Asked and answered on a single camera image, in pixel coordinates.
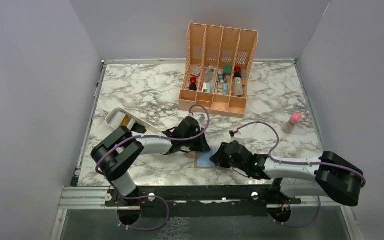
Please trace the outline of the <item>brown leather card holder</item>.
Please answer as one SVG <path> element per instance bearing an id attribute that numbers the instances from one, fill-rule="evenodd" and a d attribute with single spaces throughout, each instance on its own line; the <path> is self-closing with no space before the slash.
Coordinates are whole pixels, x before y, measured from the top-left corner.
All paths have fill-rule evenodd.
<path id="1" fill-rule="evenodd" d="M 210 160 L 214 154 L 213 151 L 198 152 L 195 157 L 194 167 L 196 169 L 229 171 L 229 168 L 217 166 Z"/>

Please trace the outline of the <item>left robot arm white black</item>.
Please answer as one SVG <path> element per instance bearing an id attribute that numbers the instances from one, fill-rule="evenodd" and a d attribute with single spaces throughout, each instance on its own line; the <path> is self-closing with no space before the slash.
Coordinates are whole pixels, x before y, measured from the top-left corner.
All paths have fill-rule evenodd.
<path id="1" fill-rule="evenodd" d="M 120 126 L 96 145 L 90 156 L 100 174 L 118 190 L 118 199 L 124 205 L 137 200 L 137 185 L 129 168 L 141 155 L 171 155 L 188 148 L 191 152 L 206 152 L 211 148 L 207 143 L 204 129 L 191 116 L 184 118 L 178 126 L 157 134 L 143 134 Z"/>

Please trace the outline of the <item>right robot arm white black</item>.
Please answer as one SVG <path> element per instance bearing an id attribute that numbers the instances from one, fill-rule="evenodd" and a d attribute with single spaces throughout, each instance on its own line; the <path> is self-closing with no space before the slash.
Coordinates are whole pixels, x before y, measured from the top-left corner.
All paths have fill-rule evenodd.
<path id="1" fill-rule="evenodd" d="M 358 167 L 331 151 L 315 158 L 280 158 L 253 154 L 238 141 L 223 142 L 210 161 L 221 168 L 236 168 L 255 180 L 272 180 L 269 199 L 280 204 L 286 199 L 329 197 L 338 204 L 356 207 L 366 184 Z"/>

